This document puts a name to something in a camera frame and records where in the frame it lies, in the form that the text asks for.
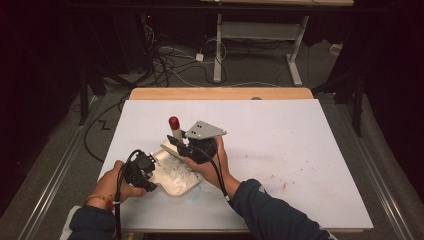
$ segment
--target table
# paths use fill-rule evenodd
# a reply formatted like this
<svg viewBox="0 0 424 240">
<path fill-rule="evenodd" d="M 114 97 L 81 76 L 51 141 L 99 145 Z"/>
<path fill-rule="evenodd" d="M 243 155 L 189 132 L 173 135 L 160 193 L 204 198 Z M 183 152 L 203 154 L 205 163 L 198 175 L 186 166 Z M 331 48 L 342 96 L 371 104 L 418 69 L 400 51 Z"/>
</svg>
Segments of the table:
<svg viewBox="0 0 424 240">
<path fill-rule="evenodd" d="M 224 0 L 222 3 L 244 4 L 274 4 L 274 5 L 325 5 L 325 6 L 352 6 L 353 0 Z M 303 16 L 299 24 L 277 24 L 258 22 L 230 22 L 222 21 L 222 14 L 218 14 L 216 34 L 216 54 L 213 81 L 221 82 L 222 69 L 222 38 L 249 38 L 270 40 L 294 40 L 292 53 L 286 55 L 286 61 L 295 86 L 302 86 L 299 71 L 296 66 L 296 57 L 302 43 L 303 34 L 306 30 L 309 16 Z"/>
<path fill-rule="evenodd" d="M 100 176 L 135 148 L 159 150 L 172 115 L 180 118 L 183 130 L 194 119 L 227 127 L 224 141 L 233 175 L 258 179 L 271 195 L 285 199 L 324 228 L 372 228 L 318 100 L 304 88 L 134 89 Z M 221 192 L 205 181 L 179 198 L 158 187 L 142 199 L 129 199 L 121 206 L 121 220 L 123 231 L 131 232 L 248 231 Z"/>
</svg>

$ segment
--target wrist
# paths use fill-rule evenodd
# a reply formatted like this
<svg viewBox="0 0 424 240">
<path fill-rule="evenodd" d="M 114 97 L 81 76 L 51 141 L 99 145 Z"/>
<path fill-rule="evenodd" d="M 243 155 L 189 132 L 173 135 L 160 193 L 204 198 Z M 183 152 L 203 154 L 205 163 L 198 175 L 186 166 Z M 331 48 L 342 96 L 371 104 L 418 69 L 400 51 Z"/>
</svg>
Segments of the wrist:
<svg viewBox="0 0 424 240">
<path fill-rule="evenodd" d="M 113 211 L 114 205 L 112 199 L 99 194 L 88 196 L 85 205 L 100 208 L 103 210 Z"/>
<path fill-rule="evenodd" d="M 238 187 L 240 186 L 240 181 L 234 178 L 232 175 L 223 175 L 222 176 L 224 180 L 224 186 L 225 190 L 227 191 L 228 196 L 230 199 L 233 199 L 233 196 L 235 192 L 237 191 Z"/>
</svg>

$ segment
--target red cap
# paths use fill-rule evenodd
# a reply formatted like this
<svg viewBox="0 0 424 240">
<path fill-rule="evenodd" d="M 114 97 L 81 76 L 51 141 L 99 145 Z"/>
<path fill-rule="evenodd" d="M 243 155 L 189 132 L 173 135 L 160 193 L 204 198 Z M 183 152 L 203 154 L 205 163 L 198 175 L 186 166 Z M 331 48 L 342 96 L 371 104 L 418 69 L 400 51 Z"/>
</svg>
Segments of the red cap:
<svg viewBox="0 0 424 240">
<path fill-rule="evenodd" d="M 177 117 L 172 116 L 169 118 L 169 126 L 172 130 L 180 129 L 180 121 L 178 121 Z"/>
</svg>

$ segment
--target desk leg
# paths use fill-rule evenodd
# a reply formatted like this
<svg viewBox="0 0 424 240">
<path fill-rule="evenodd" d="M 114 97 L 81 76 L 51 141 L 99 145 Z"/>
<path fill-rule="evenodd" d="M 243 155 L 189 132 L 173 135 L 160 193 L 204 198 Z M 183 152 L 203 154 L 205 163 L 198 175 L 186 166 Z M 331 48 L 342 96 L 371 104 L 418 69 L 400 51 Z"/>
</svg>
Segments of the desk leg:
<svg viewBox="0 0 424 240">
<path fill-rule="evenodd" d="M 293 83 L 295 86 L 302 86 L 302 81 L 300 80 L 299 71 L 296 67 L 296 57 L 299 52 L 300 44 L 302 43 L 303 34 L 305 33 L 306 24 L 308 23 L 309 16 L 304 16 L 302 18 L 302 23 L 299 26 L 296 40 L 294 42 L 294 48 L 292 54 L 287 54 L 287 64 L 289 65 L 290 73 L 293 79 Z"/>
<path fill-rule="evenodd" d="M 216 53 L 215 53 L 215 65 L 213 70 L 213 82 L 221 82 L 221 40 L 222 40 L 222 14 L 218 14 L 218 21 L 216 24 Z"/>
</svg>

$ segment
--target gray floor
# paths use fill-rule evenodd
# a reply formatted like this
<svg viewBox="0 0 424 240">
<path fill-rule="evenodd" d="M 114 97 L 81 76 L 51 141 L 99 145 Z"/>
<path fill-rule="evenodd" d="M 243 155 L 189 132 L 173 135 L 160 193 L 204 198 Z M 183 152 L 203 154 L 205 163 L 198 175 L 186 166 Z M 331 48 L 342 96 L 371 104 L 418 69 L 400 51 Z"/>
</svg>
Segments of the gray floor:
<svg viewBox="0 0 424 240">
<path fill-rule="evenodd" d="M 336 61 L 336 57 L 328 53 L 329 47 L 330 44 L 327 42 L 312 47 L 301 47 L 296 63 L 305 87 L 313 88 L 327 80 Z M 174 50 L 174 54 L 178 55 L 194 57 L 198 52 L 184 46 L 176 48 L 181 50 Z M 255 52 L 254 50 L 260 49 L 252 47 L 250 53 L 246 55 L 246 48 L 228 46 L 227 57 L 224 60 L 227 80 L 223 86 L 292 87 L 293 83 L 283 54 L 289 53 L 290 49 L 291 45 L 283 42 L 277 49 L 261 49 Z M 178 65 L 191 61 L 181 57 L 172 59 Z M 205 61 L 213 61 L 213 57 L 207 57 Z M 205 81 L 204 75 L 206 71 L 208 79 L 212 80 L 212 64 L 197 65 L 205 67 L 205 70 L 195 67 L 180 72 L 188 66 L 174 68 L 175 74 L 170 77 L 169 86 L 213 87 L 214 85 Z M 128 79 L 135 79 L 137 76 L 137 74 L 124 75 Z M 84 126 L 78 126 L 79 99 L 75 99 L 69 114 L 52 131 L 48 143 L 38 156 L 27 179 L 0 220 L 0 239 L 18 239 L 19 236 L 21 239 L 58 239 L 68 211 L 74 205 L 81 205 L 91 193 L 102 164 L 85 149 L 83 136 L 86 134 L 87 145 L 92 153 L 99 158 L 105 158 L 120 112 L 114 107 L 98 119 L 97 117 L 128 93 L 126 89 L 110 80 L 106 80 L 106 85 L 107 94 L 104 97 L 93 98 L 90 116 Z M 385 143 L 366 96 L 361 122 L 362 138 L 356 137 L 350 126 L 350 105 L 334 104 L 331 94 L 319 94 L 316 97 L 320 99 L 339 148 L 374 224 L 374 229 L 362 233 L 335 235 L 339 239 L 423 239 L 423 203 Z M 105 125 L 97 120 L 105 120 Z M 154 236 L 155 239 L 198 237 Z M 209 237 L 236 238 L 234 235 Z"/>
</svg>

